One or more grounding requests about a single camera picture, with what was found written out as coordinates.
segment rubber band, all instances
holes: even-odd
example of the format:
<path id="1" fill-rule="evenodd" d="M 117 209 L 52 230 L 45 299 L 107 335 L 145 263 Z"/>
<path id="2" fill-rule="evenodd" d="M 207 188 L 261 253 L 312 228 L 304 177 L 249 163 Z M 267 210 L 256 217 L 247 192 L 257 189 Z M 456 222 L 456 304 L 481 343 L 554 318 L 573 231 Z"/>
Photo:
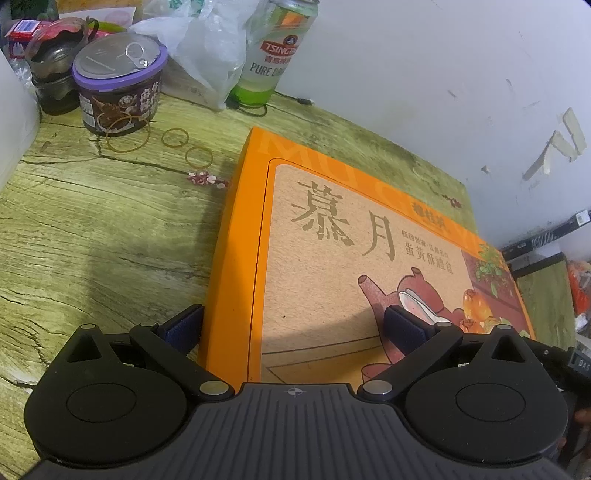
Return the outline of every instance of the rubber band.
<path id="1" fill-rule="evenodd" d="M 186 140 L 185 140 L 183 143 L 181 143 L 180 145 L 173 145 L 173 144 L 170 144 L 170 143 L 166 143 L 166 142 L 164 141 L 164 136 L 165 136 L 165 135 L 166 135 L 168 132 L 174 132 L 175 130 L 178 130 L 179 132 L 183 132 L 183 133 L 184 133 L 184 134 L 187 136 L 187 139 L 186 139 Z M 160 137 L 160 141 L 161 141 L 161 142 L 162 142 L 164 145 L 166 145 L 167 147 L 170 147 L 170 148 L 180 148 L 180 147 L 184 147 L 186 144 L 188 144 L 188 143 L 189 143 L 189 132 L 187 132 L 187 131 L 186 131 L 184 128 L 179 128 L 179 127 L 169 128 L 168 130 L 166 130 L 166 132 L 163 132 L 163 133 L 162 133 L 162 137 Z"/>
<path id="2" fill-rule="evenodd" d="M 189 157 L 188 157 L 188 154 L 191 150 L 203 150 L 203 151 L 209 152 L 209 154 L 211 155 L 211 160 L 209 161 L 209 163 L 206 163 L 205 165 L 200 165 L 200 166 L 193 165 L 191 162 L 189 162 Z M 191 167 L 193 170 L 201 170 L 202 168 L 207 168 L 208 166 L 210 166 L 213 163 L 213 151 L 211 151 L 210 148 L 202 147 L 201 145 L 194 145 L 185 152 L 185 162 L 187 162 L 187 165 L 189 167 Z"/>
<path id="3" fill-rule="evenodd" d="M 139 147 L 130 148 L 129 150 L 118 150 L 116 148 L 113 148 L 113 145 L 111 145 L 111 142 L 109 141 L 109 133 L 110 133 L 111 129 L 113 128 L 113 125 L 121 122 L 122 120 L 132 120 L 134 118 L 137 118 L 138 120 L 143 121 L 144 126 L 148 127 L 148 135 L 146 136 L 146 139 L 144 140 L 144 142 Z M 117 153 L 129 153 L 129 152 L 134 152 L 136 150 L 139 150 L 146 143 L 148 143 L 148 140 L 150 139 L 150 133 L 151 133 L 150 122 L 148 122 L 145 118 L 140 118 L 139 115 L 129 115 L 129 116 L 122 116 L 121 118 L 118 118 L 112 124 L 110 124 L 109 128 L 107 129 L 105 138 L 107 140 L 107 147 L 109 147 L 112 151 L 117 152 Z"/>

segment purple lid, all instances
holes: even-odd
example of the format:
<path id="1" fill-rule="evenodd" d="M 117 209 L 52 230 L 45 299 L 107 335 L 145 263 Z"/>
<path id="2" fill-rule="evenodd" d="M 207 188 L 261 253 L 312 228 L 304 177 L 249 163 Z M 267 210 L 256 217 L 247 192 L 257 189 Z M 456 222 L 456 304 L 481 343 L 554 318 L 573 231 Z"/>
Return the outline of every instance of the purple lid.
<path id="1" fill-rule="evenodd" d="M 133 35 L 134 38 L 123 38 L 130 35 Z M 114 43 L 115 48 L 113 47 L 114 37 L 117 37 L 117 40 L 124 40 L 123 42 L 116 41 Z M 105 48 L 106 42 L 104 41 L 108 39 L 111 41 L 108 42 L 109 45 Z M 139 47 L 141 54 L 145 54 L 145 58 L 142 57 L 139 59 L 126 55 L 128 52 L 126 47 L 133 45 L 137 49 L 139 45 L 138 40 L 146 47 L 145 49 L 142 46 Z M 121 44 L 120 51 L 116 48 L 118 43 Z M 132 63 L 121 64 L 121 57 L 124 60 L 132 61 Z M 72 76 L 82 88 L 95 92 L 110 92 L 135 85 L 152 77 L 164 68 L 167 58 L 168 52 L 166 47 L 157 44 L 149 37 L 130 33 L 114 34 L 101 38 L 100 40 L 95 40 L 84 47 L 78 53 L 72 65 Z M 138 66 L 138 61 L 147 64 L 147 66 L 144 68 Z M 87 66 L 95 68 L 92 72 L 87 73 L 87 70 L 89 70 Z"/>

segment food can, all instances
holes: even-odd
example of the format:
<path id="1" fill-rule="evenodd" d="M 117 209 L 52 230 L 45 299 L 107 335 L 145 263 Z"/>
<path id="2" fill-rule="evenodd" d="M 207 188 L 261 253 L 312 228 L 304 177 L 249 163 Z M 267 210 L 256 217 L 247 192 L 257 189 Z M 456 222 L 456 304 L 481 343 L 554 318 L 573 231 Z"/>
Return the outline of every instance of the food can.
<path id="1" fill-rule="evenodd" d="M 85 127 L 98 135 L 142 128 L 158 108 L 166 47 L 136 33 L 116 33 L 84 47 L 72 76 L 80 92 Z"/>
<path id="2" fill-rule="evenodd" d="M 304 34 L 318 16 L 319 0 L 270 0 L 255 16 L 253 41 L 230 96 L 243 105 L 267 103 Z"/>

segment plant illustration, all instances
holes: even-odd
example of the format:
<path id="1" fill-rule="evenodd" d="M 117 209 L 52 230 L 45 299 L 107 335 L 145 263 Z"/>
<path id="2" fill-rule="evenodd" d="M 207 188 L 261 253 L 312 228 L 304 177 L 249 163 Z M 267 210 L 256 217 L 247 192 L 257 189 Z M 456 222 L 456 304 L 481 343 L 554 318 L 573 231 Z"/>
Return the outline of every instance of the plant illustration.
<path id="1" fill-rule="evenodd" d="M 480 244 L 481 251 L 479 255 L 482 260 L 476 263 L 475 276 L 477 281 L 485 281 L 491 285 L 491 293 L 499 297 L 499 288 L 505 288 L 509 285 L 507 275 L 503 266 L 503 257 L 501 254 L 488 244 Z"/>

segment blue gripper pad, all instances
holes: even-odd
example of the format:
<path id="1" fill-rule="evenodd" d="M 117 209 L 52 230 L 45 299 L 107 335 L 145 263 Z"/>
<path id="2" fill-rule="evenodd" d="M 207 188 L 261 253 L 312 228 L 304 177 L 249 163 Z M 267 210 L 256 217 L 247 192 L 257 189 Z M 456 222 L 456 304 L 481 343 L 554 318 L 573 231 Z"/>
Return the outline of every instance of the blue gripper pad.
<path id="1" fill-rule="evenodd" d="M 199 343 L 203 326 L 204 307 L 191 305 L 158 327 L 158 336 L 167 344 L 187 355 Z"/>
<path id="2" fill-rule="evenodd" d="M 384 312 L 384 333 L 404 355 L 408 355 L 435 335 L 435 327 L 398 305 L 390 305 Z"/>

